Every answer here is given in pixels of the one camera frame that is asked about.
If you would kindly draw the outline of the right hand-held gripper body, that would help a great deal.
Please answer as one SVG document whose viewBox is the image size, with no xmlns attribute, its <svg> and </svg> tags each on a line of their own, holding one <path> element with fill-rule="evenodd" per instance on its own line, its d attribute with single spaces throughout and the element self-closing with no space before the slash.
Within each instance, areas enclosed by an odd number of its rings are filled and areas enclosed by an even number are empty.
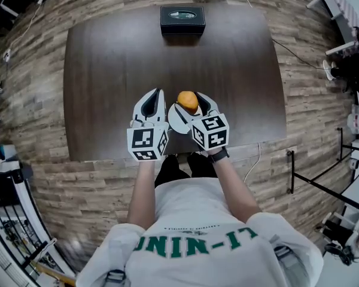
<svg viewBox="0 0 359 287">
<path fill-rule="evenodd" d="M 216 112 L 191 122 L 192 138 L 205 151 L 226 146 L 229 130 L 225 115 Z"/>
</svg>

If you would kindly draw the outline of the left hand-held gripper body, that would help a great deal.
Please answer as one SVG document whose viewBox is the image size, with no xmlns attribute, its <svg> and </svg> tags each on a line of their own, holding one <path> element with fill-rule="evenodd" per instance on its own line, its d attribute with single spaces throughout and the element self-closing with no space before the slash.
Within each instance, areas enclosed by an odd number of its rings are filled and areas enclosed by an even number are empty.
<svg viewBox="0 0 359 287">
<path fill-rule="evenodd" d="M 169 142 L 169 123 L 142 123 L 127 129 L 127 150 L 136 161 L 159 161 Z"/>
</svg>

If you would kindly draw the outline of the white plate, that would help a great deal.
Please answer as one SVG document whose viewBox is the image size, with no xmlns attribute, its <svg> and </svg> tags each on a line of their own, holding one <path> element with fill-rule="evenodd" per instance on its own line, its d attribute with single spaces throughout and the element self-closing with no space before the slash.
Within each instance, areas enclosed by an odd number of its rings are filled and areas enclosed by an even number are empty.
<svg viewBox="0 0 359 287">
<path fill-rule="evenodd" d="M 182 135 L 186 135 L 190 131 L 192 121 L 198 120 L 201 117 L 203 117 L 203 114 L 200 106 L 197 107 L 195 113 L 191 113 L 178 102 L 175 102 L 168 112 L 168 121 L 171 129 Z"/>
</svg>

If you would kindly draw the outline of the orange fruit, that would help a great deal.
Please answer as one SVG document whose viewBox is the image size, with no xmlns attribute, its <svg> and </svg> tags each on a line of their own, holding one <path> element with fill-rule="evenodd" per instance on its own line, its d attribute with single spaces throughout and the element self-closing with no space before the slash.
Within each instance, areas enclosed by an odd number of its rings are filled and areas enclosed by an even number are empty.
<svg viewBox="0 0 359 287">
<path fill-rule="evenodd" d="M 195 114 L 198 110 L 199 101 L 192 91 L 181 91 L 177 97 L 177 104 L 182 106 L 189 114 Z"/>
</svg>

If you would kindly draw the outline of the person's left forearm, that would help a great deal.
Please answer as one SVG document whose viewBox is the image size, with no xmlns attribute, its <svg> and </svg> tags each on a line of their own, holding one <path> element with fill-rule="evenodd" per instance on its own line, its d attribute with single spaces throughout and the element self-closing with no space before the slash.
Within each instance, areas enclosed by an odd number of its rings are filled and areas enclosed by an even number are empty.
<svg viewBox="0 0 359 287">
<path fill-rule="evenodd" d="M 129 204 L 127 222 L 147 230 L 155 222 L 154 162 L 140 162 Z"/>
</svg>

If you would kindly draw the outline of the person's right forearm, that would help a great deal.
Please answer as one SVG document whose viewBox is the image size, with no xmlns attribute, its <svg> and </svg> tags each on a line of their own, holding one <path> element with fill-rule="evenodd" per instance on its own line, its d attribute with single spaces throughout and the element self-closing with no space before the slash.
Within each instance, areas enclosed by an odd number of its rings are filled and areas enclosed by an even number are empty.
<svg viewBox="0 0 359 287">
<path fill-rule="evenodd" d="M 229 211 L 235 218 L 246 223 L 253 215 L 261 212 L 252 192 L 227 157 L 212 165 L 221 184 Z"/>
</svg>

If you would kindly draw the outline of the dark wooden table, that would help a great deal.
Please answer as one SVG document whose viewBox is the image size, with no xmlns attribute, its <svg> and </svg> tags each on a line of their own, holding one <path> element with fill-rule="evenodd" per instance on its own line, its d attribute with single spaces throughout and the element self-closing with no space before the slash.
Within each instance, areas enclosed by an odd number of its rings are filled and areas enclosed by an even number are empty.
<svg viewBox="0 0 359 287">
<path fill-rule="evenodd" d="M 167 105 L 185 90 L 212 98 L 230 126 L 229 146 L 285 138 L 282 79 L 262 12 L 204 4 L 201 36 L 164 36 L 160 10 L 117 11 L 70 28 L 63 72 L 70 159 L 128 158 L 133 107 L 154 88 Z"/>
</svg>

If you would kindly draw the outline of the black trousers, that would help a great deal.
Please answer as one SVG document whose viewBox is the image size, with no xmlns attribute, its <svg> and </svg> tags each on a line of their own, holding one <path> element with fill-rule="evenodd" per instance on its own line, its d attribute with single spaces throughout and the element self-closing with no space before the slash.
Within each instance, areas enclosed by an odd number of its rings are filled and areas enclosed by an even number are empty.
<svg viewBox="0 0 359 287">
<path fill-rule="evenodd" d="M 157 188 L 161 184 L 186 178 L 217 178 L 212 163 L 204 155 L 193 152 L 187 157 L 187 163 L 191 170 L 191 176 L 180 169 L 175 155 L 167 156 L 162 163 L 154 186 Z"/>
</svg>

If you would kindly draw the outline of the black box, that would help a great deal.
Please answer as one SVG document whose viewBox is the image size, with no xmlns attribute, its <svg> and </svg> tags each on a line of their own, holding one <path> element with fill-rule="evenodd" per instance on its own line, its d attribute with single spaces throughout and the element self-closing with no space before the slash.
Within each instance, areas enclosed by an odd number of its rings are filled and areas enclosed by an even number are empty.
<svg viewBox="0 0 359 287">
<path fill-rule="evenodd" d="M 162 35 L 202 35 L 205 27 L 206 22 L 203 7 L 160 7 L 160 28 Z"/>
</svg>

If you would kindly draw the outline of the white t-shirt green print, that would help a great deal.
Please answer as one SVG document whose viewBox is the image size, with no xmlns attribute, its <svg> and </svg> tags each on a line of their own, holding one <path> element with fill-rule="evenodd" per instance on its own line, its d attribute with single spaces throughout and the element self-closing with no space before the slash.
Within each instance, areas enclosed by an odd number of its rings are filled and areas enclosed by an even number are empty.
<svg viewBox="0 0 359 287">
<path fill-rule="evenodd" d="M 159 185 L 147 230 L 117 224 L 77 277 L 77 287 L 315 287 L 320 250 L 281 215 L 246 223 L 228 210 L 216 178 Z"/>
</svg>

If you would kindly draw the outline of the black metal rack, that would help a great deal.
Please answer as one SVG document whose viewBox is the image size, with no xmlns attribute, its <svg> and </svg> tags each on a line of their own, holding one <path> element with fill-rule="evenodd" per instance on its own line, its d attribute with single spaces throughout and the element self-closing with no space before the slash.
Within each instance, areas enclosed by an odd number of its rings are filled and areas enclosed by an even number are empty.
<svg viewBox="0 0 359 287">
<path fill-rule="evenodd" d="M 324 176 L 326 173 L 330 172 L 332 169 L 334 169 L 336 166 L 341 164 L 344 159 L 347 159 L 353 151 L 359 151 L 359 147 L 356 146 L 350 146 L 343 143 L 343 128 L 337 127 L 336 131 L 339 133 L 340 136 L 340 151 L 339 151 L 339 158 L 336 160 L 335 164 L 331 165 L 329 168 L 318 174 L 312 179 L 309 179 L 305 176 L 302 176 L 301 174 L 297 173 L 295 171 L 295 152 L 294 150 L 288 150 L 286 152 L 286 156 L 288 159 L 291 160 L 291 187 L 287 189 L 288 194 L 294 194 L 294 181 L 295 178 L 302 180 L 303 182 L 312 185 L 313 187 L 331 195 L 332 197 L 354 207 L 355 209 L 359 210 L 359 202 L 356 202 L 355 200 L 352 200 L 348 197 L 345 197 L 343 194 L 339 194 L 334 192 L 333 190 L 322 186 L 321 184 L 317 183 L 316 180 L 318 180 L 320 177 Z"/>
</svg>

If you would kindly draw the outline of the white shelf rack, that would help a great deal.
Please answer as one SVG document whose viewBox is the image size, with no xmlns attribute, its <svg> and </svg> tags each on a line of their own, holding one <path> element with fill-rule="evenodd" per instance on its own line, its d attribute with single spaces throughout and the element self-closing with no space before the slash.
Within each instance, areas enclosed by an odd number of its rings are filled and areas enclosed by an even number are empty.
<svg viewBox="0 0 359 287">
<path fill-rule="evenodd" d="M 0 160 L 0 287 L 74 287 L 75 273 L 33 200 L 33 171 Z"/>
</svg>

